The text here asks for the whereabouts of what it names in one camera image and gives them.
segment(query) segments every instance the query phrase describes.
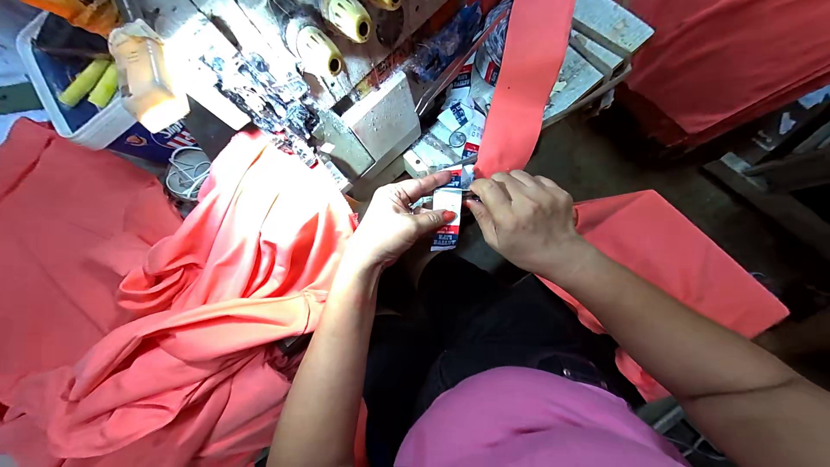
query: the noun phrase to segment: pink shirt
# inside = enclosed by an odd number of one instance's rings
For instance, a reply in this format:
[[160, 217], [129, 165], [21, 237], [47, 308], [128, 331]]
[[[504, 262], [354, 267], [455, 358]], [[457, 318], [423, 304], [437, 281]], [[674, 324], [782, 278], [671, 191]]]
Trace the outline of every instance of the pink shirt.
[[397, 466], [680, 467], [680, 453], [595, 386], [503, 367], [442, 394], [401, 445]]

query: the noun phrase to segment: coral fabric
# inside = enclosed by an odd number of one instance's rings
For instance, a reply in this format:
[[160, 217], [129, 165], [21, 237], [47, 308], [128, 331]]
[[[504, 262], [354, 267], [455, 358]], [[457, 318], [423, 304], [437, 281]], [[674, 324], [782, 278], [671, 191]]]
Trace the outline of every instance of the coral fabric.
[[111, 261], [112, 252], [140, 257], [134, 238], [90, 246], [112, 273], [127, 272], [109, 301], [119, 288], [134, 320], [90, 336], [100, 341], [74, 366], [13, 375], [0, 395], [10, 407], [0, 449], [25, 465], [245, 465], [270, 444], [298, 364], [274, 342], [315, 328], [351, 210], [325, 172], [258, 132], [234, 137], [200, 200], [180, 229], [155, 239], [143, 266]]
[[148, 172], [15, 122], [0, 145], [0, 401], [27, 373], [71, 365], [129, 320], [115, 304], [123, 274], [182, 218]]
[[[595, 199], [575, 209], [577, 230], [591, 244], [733, 331], [754, 337], [789, 314], [772, 293], [655, 191]], [[582, 304], [555, 284], [543, 282], [576, 310], [582, 324], [605, 333]], [[616, 360], [620, 372], [646, 401], [668, 396], [622, 349]]]
[[570, 37], [574, 0], [514, 0], [476, 177], [527, 165]]
[[[634, 56], [627, 84], [696, 144], [830, 83], [828, 2], [632, 0], [629, 7], [656, 32]], [[678, 142], [658, 120], [642, 123], [664, 144]]]

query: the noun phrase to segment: black pants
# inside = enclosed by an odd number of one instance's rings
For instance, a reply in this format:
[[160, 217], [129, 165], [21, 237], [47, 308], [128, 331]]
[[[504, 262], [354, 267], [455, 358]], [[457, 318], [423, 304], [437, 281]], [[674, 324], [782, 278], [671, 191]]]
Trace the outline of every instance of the black pants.
[[499, 366], [548, 371], [632, 407], [643, 403], [614, 365], [616, 343], [584, 327], [535, 276], [506, 287], [446, 252], [424, 269], [416, 295], [415, 317], [375, 318], [364, 386], [372, 467], [392, 465], [409, 428], [444, 391]]

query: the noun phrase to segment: woman's right hand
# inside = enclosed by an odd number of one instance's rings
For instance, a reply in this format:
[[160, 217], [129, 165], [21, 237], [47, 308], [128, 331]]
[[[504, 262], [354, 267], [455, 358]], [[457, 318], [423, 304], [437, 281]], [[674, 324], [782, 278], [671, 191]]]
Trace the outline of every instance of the woman's right hand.
[[576, 232], [574, 201], [545, 177], [521, 170], [478, 179], [467, 201], [484, 240], [508, 261], [553, 282], [576, 272], [593, 246]]

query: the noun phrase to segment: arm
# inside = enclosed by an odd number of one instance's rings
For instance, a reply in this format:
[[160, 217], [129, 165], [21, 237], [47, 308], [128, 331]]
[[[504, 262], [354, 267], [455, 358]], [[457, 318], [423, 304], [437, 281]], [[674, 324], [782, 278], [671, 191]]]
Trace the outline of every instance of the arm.
[[585, 242], [570, 195], [551, 180], [515, 170], [471, 188], [482, 202], [468, 206], [487, 243], [579, 300], [730, 458], [826, 462], [830, 394]]
[[286, 398], [268, 466], [354, 462], [354, 435], [366, 373], [378, 279], [421, 235], [452, 213], [412, 215], [409, 205], [449, 181], [447, 172], [379, 189], [349, 240], [320, 323]]

